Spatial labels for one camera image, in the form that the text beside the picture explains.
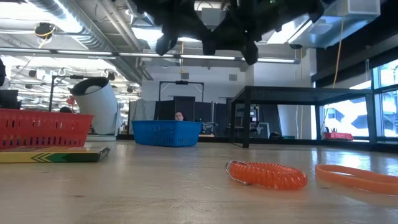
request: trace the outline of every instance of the orange coiled keychain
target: orange coiled keychain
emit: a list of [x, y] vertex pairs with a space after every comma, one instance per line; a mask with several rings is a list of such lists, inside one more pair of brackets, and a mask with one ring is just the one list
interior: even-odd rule
[[297, 190], [308, 182], [307, 175], [301, 170], [278, 164], [229, 161], [225, 171], [242, 184], [258, 184], [269, 189]]

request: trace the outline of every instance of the window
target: window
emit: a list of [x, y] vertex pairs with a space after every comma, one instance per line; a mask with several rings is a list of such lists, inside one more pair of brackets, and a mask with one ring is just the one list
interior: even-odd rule
[[398, 84], [398, 59], [380, 66], [381, 87]]
[[375, 88], [398, 84], [398, 59], [373, 69]]
[[325, 126], [336, 129], [339, 133], [353, 136], [369, 136], [365, 98], [342, 101], [325, 105]]
[[376, 96], [380, 97], [382, 100], [383, 136], [398, 137], [398, 90]]

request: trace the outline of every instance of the computer monitor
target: computer monitor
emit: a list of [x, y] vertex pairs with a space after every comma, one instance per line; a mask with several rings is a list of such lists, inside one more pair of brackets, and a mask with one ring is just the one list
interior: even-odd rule
[[18, 103], [18, 90], [0, 90], [0, 108], [2, 109], [20, 109]]

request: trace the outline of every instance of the black table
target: black table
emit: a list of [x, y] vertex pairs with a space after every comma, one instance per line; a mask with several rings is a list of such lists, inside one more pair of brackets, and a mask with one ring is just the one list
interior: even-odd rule
[[[297, 88], [274, 86], [245, 86], [231, 103], [231, 130], [235, 127], [236, 104], [244, 104], [243, 116], [243, 147], [249, 147], [250, 142], [250, 105], [313, 105], [317, 120], [317, 140], [322, 140], [320, 107], [355, 98], [366, 99], [368, 111], [369, 142], [376, 142], [376, 118], [374, 97], [371, 90], [350, 90], [332, 88]], [[234, 131], [230, 132], [231, 142], [234, 143]]]

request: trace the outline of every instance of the white cylindrical bin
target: white cylindrical bin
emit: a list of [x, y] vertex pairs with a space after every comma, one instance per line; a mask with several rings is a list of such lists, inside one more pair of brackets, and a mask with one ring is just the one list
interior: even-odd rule
[[80, 113], [93, 115], [91, 125], [98, 134], [114, 133], [120, 127], [121, 119], [116, 121], [118, 101], [107, 78], [88, 78], [76, 84], [70, 93], [80, 108]]

